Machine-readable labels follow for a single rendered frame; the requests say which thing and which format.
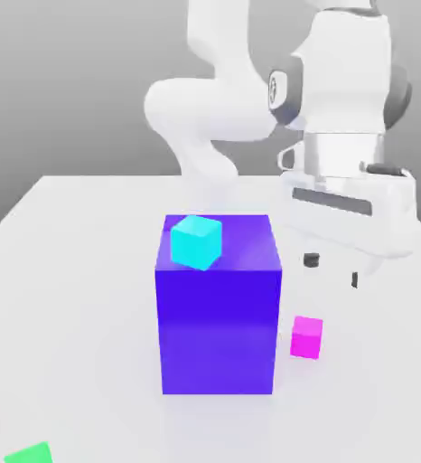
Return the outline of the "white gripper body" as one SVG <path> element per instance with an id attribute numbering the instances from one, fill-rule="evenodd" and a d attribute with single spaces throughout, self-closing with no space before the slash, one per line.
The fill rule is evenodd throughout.
<path id="1" fill-rule="evenodd" d="M 307 235 L 382 259 L 413 251 L 416 179 L 403 168 L 367 168 L 353 178 L 316 180 L 281 174 L 289 226 Z"/>

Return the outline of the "small magenta cube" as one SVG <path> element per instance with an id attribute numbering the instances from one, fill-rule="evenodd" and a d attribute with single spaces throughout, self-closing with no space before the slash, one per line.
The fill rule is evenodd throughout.
<path id="1" fill-rule="evenodd" d="M 290 355 L 318 359 L 323 334 L 323 321 L 319 318 L 296 316 L 292 328 Z"/>

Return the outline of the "small cyan cube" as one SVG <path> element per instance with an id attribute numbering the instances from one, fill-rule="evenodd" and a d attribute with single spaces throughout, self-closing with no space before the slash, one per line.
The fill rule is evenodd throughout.
<path id="1" fill-rule="evenodd" d="M 171 261 L 207 270 L 222 253 L 222 223 L 188 215 L 171 229 Z"/>

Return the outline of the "small green cube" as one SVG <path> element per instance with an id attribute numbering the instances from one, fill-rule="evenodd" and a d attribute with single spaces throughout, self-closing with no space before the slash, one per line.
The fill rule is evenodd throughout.
<path id="1" fill-rule="evenodd" d="M 4 457 L 4 463 L 53 463 L 49 443 L 44 441 Z"/>

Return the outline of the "large blue box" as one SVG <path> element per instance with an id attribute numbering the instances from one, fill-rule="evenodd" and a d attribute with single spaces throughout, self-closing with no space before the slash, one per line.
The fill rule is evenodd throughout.
<path id="1" fill-rule="evenodd" d="M 154 269 L 165 394 L 270 394 L 282 265 L 265 215 L 219 215 L 222 255 L 204 271 L 171 261 L 168 214 Z"/>

